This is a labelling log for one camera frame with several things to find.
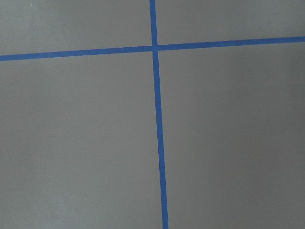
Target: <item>gray floor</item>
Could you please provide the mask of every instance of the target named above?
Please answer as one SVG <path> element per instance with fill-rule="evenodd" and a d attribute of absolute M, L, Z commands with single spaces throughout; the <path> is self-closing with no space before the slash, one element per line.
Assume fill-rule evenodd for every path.
<path fill-rule="evenodd" d="M 157 0 L 159 44 L 305 35 L 303 0 Z M 0 55 L 151 45 L 143 0 L 2 0 Z M 160 51 L 170 229 L 305 228 L 305 43 Z M 161 229 L 151 52 L 0 62 L 0 228 Z"/>

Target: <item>painter's tape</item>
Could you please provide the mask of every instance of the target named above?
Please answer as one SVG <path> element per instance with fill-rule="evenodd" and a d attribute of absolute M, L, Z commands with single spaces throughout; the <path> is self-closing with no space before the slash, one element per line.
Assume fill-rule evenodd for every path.
<path fill-rule="evenodd" d="M 265 39 L 250 39 L 236 40 L 223 42 L 200 42 L 200 43 L 184 43 L 184 44 L 163 44 L 159 45 L 160 51 L 179 50 L 179 49 L 201 49 L 215 47 L 229 47 L 241 45 L 258 45 L 258 44 L 279 44 L 279 43 L 295 43 L 305 42 L 305 37 L 283 37 L 283 38 L 265 38 Z"/>
<path fill-rule="evenodd" d="M 152 63 L 153 63 L 154 97 L 155 97 L 155 106 L 156 106 L 162 226 L 163 226 L 163 229 L 168 229 L 168 212 L 167 212 L 166 175 L 165 175 L 165 158 L 164 158 L 164 144 L 163 144 L 163 125 L 162 125 L 162 105 L 161 105 L 161 87 L 160 87 L 160 73 L 159 73 L 156 4 L 155 4 L 155 0 L 150 0 L 149 3 L 150 3 L 151 32 L 152 32 L 152 52 L 153 52 L 152 53 Z"/>
<path fill-rule="evenodd" d="M 28 60 L 28 59 L 56 58 L 56 57 L 68 57 L 68 56 L 89 56 L 89 55 L 103 55 L 103 54 L 114 54 L 114 53 L 149 52 L 149 51 L 152 51 L 151 46 L 74 50 L 74 51 L 62 51 L 62 52 L 41 52 L 41 53 L 4 55 L 4 56 L 0 56 L 0 61 L 16 61 L 16 60 Z"/>

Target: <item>blue tape line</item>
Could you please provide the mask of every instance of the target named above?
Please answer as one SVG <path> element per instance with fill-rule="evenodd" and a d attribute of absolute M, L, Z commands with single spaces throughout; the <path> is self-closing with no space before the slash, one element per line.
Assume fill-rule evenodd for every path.
<path fill-rule="evenodd" d="M 75 50 L 75 51 L 62 51 L 62 52 L 42 52 L 42 53 L 4 55 L 4 56 L 0 56 L 0 61 L 16 61 L 16 60 L 41 59 L 41 58 L 89 56 L 89 55 L 103 55 L 103 54 L 114 54 L 114 53 L 130 53 L 130 52 L 151 52 L 151 51 L 152 51 L 151 46 L 137 46 L 137 47 L 89 49 L 89 50 Z"/>
<path fill-rule="evenodd" d="M 200 42 L 200 43 L 157 45 L 157 31 L 156 31 L 156 23 L 155 23 L 152 26 L 152 41 L 153 41 L 152 42 L 153 46 L 136 46 L 136 47 L 123 47 L 123 48 L 2 55 L 0 56 L 0 61 L 17 61 L 17 60 L 29 60 L 29 59 L 43 59 L 43 58 L 69 57 L 69 56 L 89 56 L 89 55 L 103 55 L 103 54 L 115 54 L 115 53 L 130 53 L 130 52 L 151 52 L 153 51 L 153 49 L 159 51 L 167 51 L 167 50 L 180 50 L 180 49 L 229 47 L 229 46 L 241 46 L 241 45 L 295 43 L 295 42 L 305 42 L 305 37 L 285 37 L 285 38 L 222 41 L 222 42 Z"/>
<path fill-rule="evenodd" d="M 169 227 L 168 227 L 168 212 L 167 212 L 161 87 L 160 87 L 160 73 L 159 73 L 158 35 L 157 35 L 155 0 L 150 0 L 149 4 L 150 4 L 151 31 L 152 31 L 152 52 L 153 52 L 152 53 L 152 62 L 153 62 L 154 97 L 155 97 L 155 106 L 156 106 L 156 123 L 157 123 L 158 154 L 159 154 L 162 226 L 163 226 L 163 229 L 168 229 Z"/>
<path fill-rule="evenodd" d="M 200 49 L 200 48 L 258 45 L 258 44 L 295 43 L 295 42 L 305 42 L 305 37 L 283 37 L 283 38 L 222 41 L 222 42 L 163 44 L 163 45 L 159 45 L 158 48 L 160 51 L 166 51 L 166 50 L 180 50 L 180 49 Z"/>

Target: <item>blue line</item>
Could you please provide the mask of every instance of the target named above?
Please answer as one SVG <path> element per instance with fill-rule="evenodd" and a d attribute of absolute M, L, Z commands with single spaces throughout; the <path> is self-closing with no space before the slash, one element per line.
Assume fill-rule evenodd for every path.
<path fill-rule="evenodd" d="M 222 41 L 222 42 L 163 44 L 163 45 L 159 45 L 158 49 L 160 51 L 166 51 L 166 50 L 180 50 L 180 49 L 200 49 L 200 48 L 258 45 L 258 44 L 295 43 L 295 42 L 305 42 L 305 37 L 283 37 L 283 38 Z"/>
<path fill-rule="evenodd" d="M 251 40 L 236 40 L 236 41 L 221 41 L 221 42 L 200 42 L 200 43 L 184 43 L 184 44 L 163 44 L 157 45 L 157 30 L 156 20 L 152 20 L 152 46 L 136 46 L 136 47 L 122 47 L 122 48 L 107 48 L 107 49 L 89 49 L 89 50 L 74 50 L 62 52 L 40 52 L 27 54 L 13 54 L 0 55 L 0 61 L 17 61 L 28 59 L 43 59 L 55 57 L 69 57 L 69 56 L 89 56 L 89 55 L 103 55 L 115 53 L 130 53 L 130 52 L 151 52 L 168 51 L 180 49 L 200 49 L 200 48 L 215 48 L 215 47 L 229 47 L 241 45 L 258 45 L 258 44 L 278 44 L 278 43 L 296 43 L 305 42 L 305 37 L 284 37 L 284 38 L 266 38 L 266 39 L 251 39 Z"/>
<path fill-rule="evenodd" d="M 159 72 L 159 54 L 158 54 L 158 35 L 156 20 L 155 0 L 150 0 L 151 31 L 152 31 L 152 62 L 153 62 L 153 80 L 154 80 L 154 97 L 156 105 L 156 123 L 158 138 L 159 154 L 159 173 L 161 189 L 161 209 L 162 209 L 162 226 L 168 229 L 168 212 L 167 212 L 167 194 L 166 194 L 166 176 L 165 176 L 165 158 L 163 145 L 163 125 L 162 125 L 162 105 L 161 105 L 161 87 Z"/>
<path fill-rule="evenodd" d="M 42 53 L 4 55 L 4 56 L 0 56 L 0 61 L 16 61 L 16 60 L 41 59 L 41 58 L 89 56 L 89 55 L 103 55 L 103 54 L 129 53 L 129 52 L 151 52 L 151 51 L 152 51 L 151 46 L 137 46 L 137 47 L 108 48 L 108 49 L 74 50 L 74 51 L 62 51 L 62 52 L 42 52 Z"/>

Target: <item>gray surface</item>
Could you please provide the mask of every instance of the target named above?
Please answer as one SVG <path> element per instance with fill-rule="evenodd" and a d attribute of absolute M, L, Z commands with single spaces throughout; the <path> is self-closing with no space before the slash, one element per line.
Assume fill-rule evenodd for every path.
<path fill-rule="evenodd" d="M 304 0 L 157 0 L 159 44 L 304 36 Z"/>
<path fill-rule="evenodd" d="M 170 228 L 305 228 L 305 44 L 160 52 Z"/>
<path fill-rule="evenodd" d="M 0 228 L 161 228 L 151 53 L 0 69 Z"/>
<path fill-rule="evenodd" d="M 0 28 L 0 55 L 151 44 L 146 0 L 1 0 Z"/>

